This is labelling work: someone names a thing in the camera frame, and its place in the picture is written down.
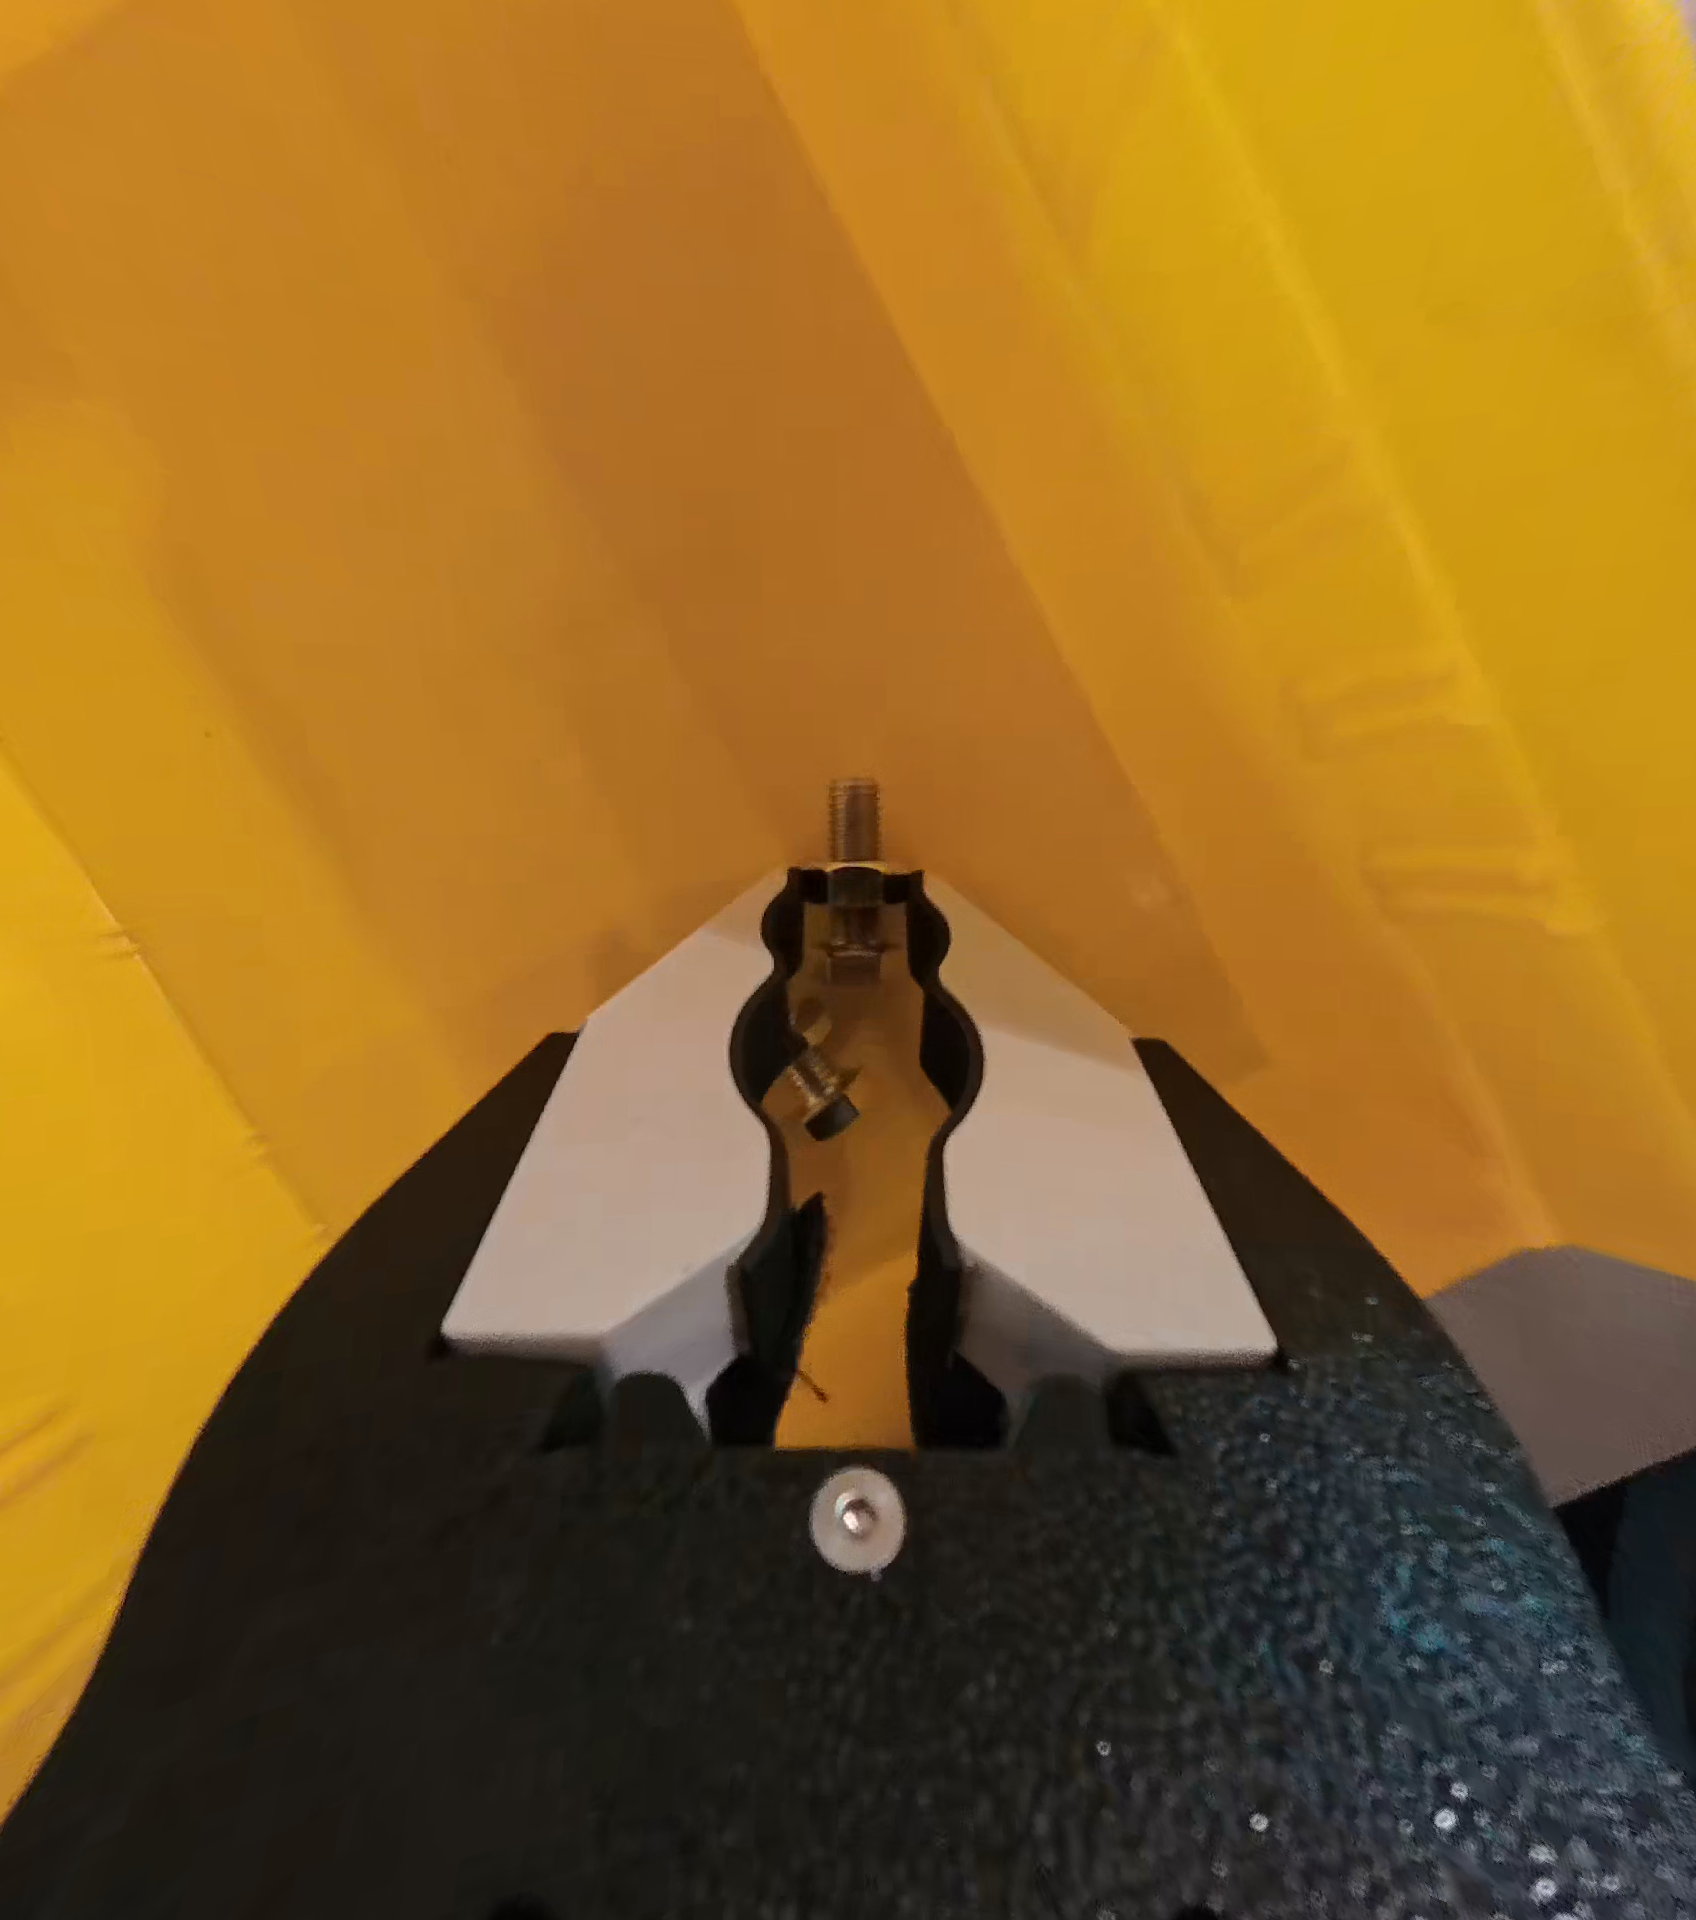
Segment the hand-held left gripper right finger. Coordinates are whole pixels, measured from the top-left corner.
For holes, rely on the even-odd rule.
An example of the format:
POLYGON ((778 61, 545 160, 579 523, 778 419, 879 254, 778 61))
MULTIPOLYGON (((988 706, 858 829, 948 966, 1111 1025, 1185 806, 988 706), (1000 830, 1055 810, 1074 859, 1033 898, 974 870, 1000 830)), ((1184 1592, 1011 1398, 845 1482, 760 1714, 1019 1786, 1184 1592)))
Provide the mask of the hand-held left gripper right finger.
POLYGON ((1129 1025, 940 876, 908 878, 930 1138, 908 1287, 923 1449, 998 1449, 1052 1379, 1244 1374, 1280 1335, 1129 1025))

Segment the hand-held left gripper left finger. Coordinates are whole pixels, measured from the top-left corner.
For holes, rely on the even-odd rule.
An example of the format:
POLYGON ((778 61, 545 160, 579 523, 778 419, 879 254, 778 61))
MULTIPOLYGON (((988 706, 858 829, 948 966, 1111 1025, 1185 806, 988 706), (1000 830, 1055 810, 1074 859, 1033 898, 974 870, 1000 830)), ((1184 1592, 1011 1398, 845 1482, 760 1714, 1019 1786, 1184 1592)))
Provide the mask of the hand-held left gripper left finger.
POLYGON ((455 1358, 665 1378, 719 1445, 770 1445, 826 1258, 763 1114, 794 1062, 807 898, 757 881, 587 1014, 442 1319, 455 1358))

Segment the silver hex bolt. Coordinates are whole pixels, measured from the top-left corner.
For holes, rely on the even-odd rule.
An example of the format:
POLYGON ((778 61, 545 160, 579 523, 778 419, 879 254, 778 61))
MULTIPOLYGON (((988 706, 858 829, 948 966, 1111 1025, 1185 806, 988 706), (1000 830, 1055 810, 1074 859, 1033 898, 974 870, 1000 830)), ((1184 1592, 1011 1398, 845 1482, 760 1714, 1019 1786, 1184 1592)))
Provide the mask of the silver hex bolt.
POLYGON ((826 1059, 788 1062, 783 1077, 800 1094, 801 1127, 815 1143, 836 1142, 858 1124, 855 1087, 860 1083, 860 1068, 844 1065, 830 1049, 826 1059))
MULTIPOLYGON (((823 878, 836 862, 884 863, 884 800, 877 778, 830 781, 826 840, 823 878)), ((879 984, 888 948, 884 911, 888 903, 879 913, 836 913, 826 906, 826 979, 836 987, 879 984)))

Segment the yellow plastic bin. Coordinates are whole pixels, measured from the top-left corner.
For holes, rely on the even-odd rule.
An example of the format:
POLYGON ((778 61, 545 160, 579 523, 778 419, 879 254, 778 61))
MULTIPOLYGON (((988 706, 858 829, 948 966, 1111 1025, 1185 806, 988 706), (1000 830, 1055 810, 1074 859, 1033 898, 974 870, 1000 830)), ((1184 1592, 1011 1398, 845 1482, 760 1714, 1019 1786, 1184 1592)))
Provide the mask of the yellow plastic bin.
POLYGON ((1696 1278, 1677 3, 0 3, 0 1812, 820 763, 1416 1283, 1696 1278))

